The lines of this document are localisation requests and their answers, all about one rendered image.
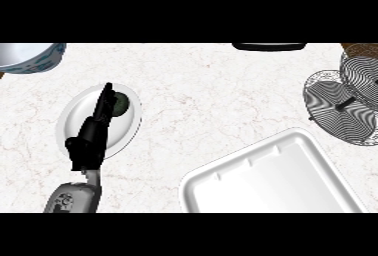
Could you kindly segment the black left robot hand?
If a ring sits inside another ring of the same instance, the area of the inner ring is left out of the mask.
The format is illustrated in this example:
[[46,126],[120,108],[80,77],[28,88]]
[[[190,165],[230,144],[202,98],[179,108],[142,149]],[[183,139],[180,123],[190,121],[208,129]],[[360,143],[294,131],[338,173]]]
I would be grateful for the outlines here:
[[114,95],[112,84],[106,83],[96,101],[93,115],[86,118],[78,135],[65,140],[72,171],[100,168],[106,151],[108,127],[117,101]]

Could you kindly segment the dark green cupcake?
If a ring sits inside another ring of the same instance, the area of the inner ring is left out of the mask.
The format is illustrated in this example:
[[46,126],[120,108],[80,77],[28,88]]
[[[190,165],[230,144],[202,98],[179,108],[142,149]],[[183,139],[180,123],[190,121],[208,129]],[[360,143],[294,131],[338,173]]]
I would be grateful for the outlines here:
[[114,97],[115,97],[115,104],[114,104],[112,116],[120,117],[128,110],[130,100],[127,95],[121,92],[117,92],[114,94]]

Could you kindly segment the white rectangular tray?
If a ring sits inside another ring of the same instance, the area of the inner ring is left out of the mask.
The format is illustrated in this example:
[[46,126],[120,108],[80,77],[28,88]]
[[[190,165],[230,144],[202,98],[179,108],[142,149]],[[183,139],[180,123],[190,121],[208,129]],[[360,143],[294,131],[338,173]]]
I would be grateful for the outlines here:
[[365,205],[325,151],[291,128],[190,171],[182,210],[195,213],[363,213]]

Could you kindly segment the white oval plate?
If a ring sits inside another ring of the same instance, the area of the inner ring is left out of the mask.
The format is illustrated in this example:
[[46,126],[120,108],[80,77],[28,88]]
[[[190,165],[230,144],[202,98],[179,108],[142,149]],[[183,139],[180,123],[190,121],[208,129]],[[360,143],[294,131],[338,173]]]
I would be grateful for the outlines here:
[[[65,156],[69,156],[65,140],[78,135],[84,120],[93,114],[103,87],[105,85],[99,84],[86,89],[74,97],[60,113],[56,124],[56,143]],[[142,103],[136,92],[125,85],[117,83],[112,84],[112,90],[127,96],[130,106],[125,113],[111,119],[105,158],[111,158],[125,148],[142,122]]]

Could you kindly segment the white blue patterned bowl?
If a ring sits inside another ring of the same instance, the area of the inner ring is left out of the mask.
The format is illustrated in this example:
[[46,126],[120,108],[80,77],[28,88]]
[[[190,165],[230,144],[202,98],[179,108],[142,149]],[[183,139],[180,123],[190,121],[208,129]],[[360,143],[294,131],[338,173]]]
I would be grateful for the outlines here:
[[65,49],[65,43],[0,43],[0,72],[32,74],[52,70]]

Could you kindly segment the black appliance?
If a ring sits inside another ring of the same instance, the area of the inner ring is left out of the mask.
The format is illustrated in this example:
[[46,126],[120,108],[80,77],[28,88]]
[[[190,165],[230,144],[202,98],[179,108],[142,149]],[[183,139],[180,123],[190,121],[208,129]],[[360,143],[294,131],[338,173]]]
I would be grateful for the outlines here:
[[254,44],[254,43],[232,43],[232,46],[238,50],[245,51],[292,51],[292,50],[301,50],[304,48],[307,43],[289,43],[289,44]]

